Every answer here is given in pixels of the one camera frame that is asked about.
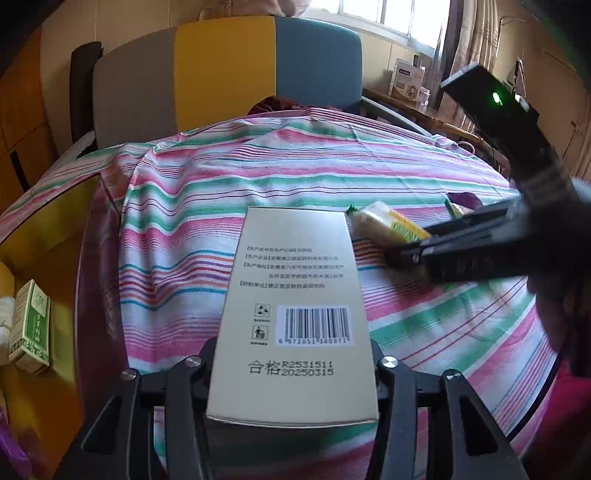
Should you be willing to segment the person's right hand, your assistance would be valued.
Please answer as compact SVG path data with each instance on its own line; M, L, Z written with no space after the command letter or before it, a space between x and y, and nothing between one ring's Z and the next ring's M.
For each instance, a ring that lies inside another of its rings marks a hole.
M590 280L530 275L528 290L551 348L569 359L573 376L590 377Z

